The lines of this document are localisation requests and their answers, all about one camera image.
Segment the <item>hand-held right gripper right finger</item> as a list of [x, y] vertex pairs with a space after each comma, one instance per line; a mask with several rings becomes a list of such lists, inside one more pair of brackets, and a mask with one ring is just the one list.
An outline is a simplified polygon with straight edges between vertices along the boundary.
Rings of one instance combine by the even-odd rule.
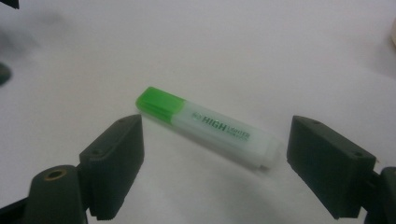
[[376, 173], [373, 154], [322, 122], [292, 118], [287, 162], [333, 218], [396, 224], [396, 166]]

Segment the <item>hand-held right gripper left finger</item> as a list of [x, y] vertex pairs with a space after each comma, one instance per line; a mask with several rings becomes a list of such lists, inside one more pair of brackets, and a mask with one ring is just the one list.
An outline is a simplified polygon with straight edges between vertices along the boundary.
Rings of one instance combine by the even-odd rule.
[[79, 154], [79, 165], [59, 165], [31, 183], [23, 224], [88, 224], [87, 216], [116, 216], [144, 161], [142, 118], [115, 121]]

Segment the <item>green highlighter pen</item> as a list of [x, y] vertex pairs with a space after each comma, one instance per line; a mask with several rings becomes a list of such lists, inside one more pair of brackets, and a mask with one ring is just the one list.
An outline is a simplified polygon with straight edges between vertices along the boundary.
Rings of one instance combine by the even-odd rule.
[[251, 125], [153, 87], [148, 87], [135, 104], [143, 113], [219, 147], [251, 166], [271, 168], [277, 161], [281, 143]]

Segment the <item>black object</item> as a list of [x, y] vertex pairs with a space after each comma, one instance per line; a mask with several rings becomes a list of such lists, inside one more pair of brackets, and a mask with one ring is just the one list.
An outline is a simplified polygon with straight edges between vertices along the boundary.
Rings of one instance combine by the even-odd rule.
[[20, 8], [19, 0], [0, 0], [0, 2], [15, 9]]

